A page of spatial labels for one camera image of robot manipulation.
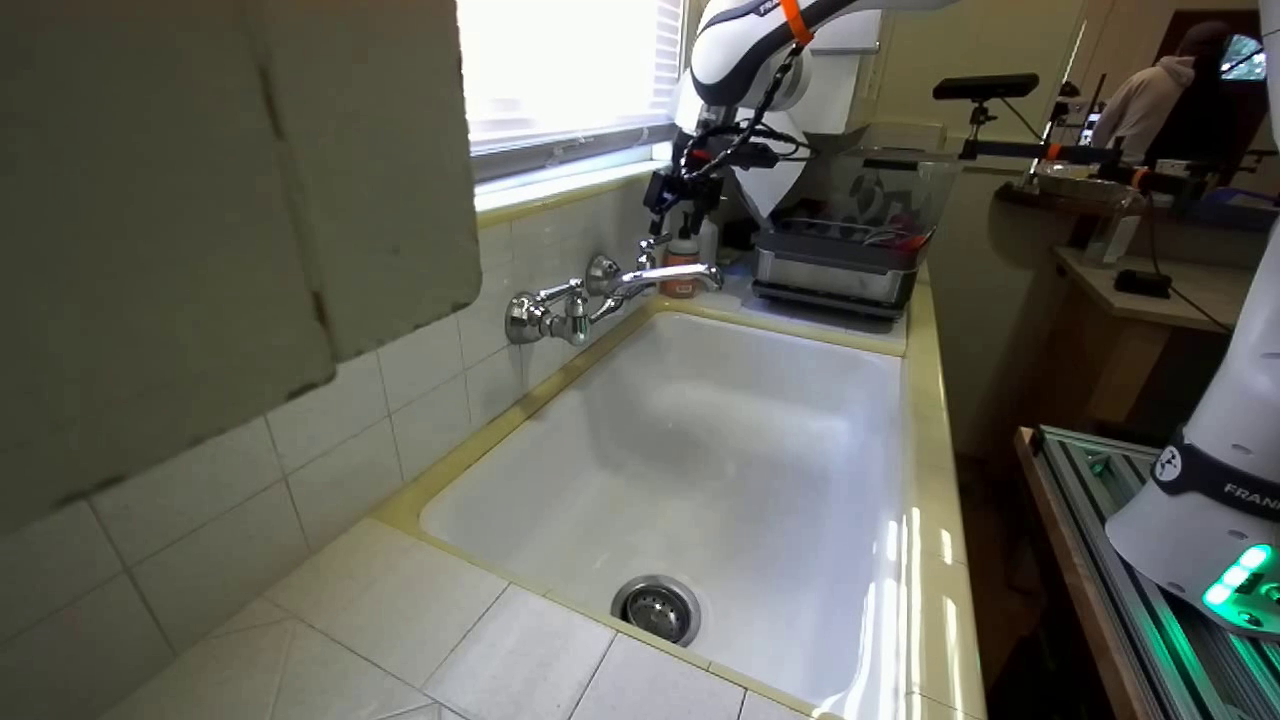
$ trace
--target sink drain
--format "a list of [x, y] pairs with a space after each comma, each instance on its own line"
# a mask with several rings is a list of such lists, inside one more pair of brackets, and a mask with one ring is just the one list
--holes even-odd
[[637, 624], [669, 644], [691, 644], [697, 599], [671, 577], [637, 577], [613, 595], [613, 615]]

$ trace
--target window blind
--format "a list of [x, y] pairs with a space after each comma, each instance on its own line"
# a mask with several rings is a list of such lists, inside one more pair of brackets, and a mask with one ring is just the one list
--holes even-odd
[[475, 179], [671, 134], [682, 0], [458, 0]]

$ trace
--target tile wall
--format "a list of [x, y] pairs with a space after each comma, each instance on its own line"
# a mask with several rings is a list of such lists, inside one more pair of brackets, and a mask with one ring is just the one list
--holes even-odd
[[90, 499], [0, 534], [0, 699], [97, 717], [197, 644], [570, 350], [508, 348], [516, 286], [630, 259], [639, 179], [478, 228], [472, 306], [340, 362], [336, 379]]

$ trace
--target white sink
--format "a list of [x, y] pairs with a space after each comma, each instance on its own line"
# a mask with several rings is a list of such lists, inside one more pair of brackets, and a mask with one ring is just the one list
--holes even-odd
[[675, 577], [687, 652], [824, 705], [887, 675], [901, 472], [901, 354], [655, 312], [419, 522], [586, 613]]

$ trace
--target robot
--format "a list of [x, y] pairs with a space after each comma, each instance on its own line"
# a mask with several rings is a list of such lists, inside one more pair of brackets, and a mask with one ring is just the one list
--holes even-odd
[[[937, 7], [942, 0], [712, 0], [691, 43], [697, 129], [643, 202], [650, 244], [671, 207], [691, 236], [718, 200], [723, 168], [770, 168], [762, 125], [805, 91], [805, 43], [851, 7]], [[1265, 43], [1280, 54], [1280, 0], [1265, 0]], [[1130, 502], [1109, 519], [1110, 547], [1151, 584], [1231, 630], [1280, 635], [1280, 228], [1249, 286], [1231, 348], [1185, 433], [1160, 451]]]

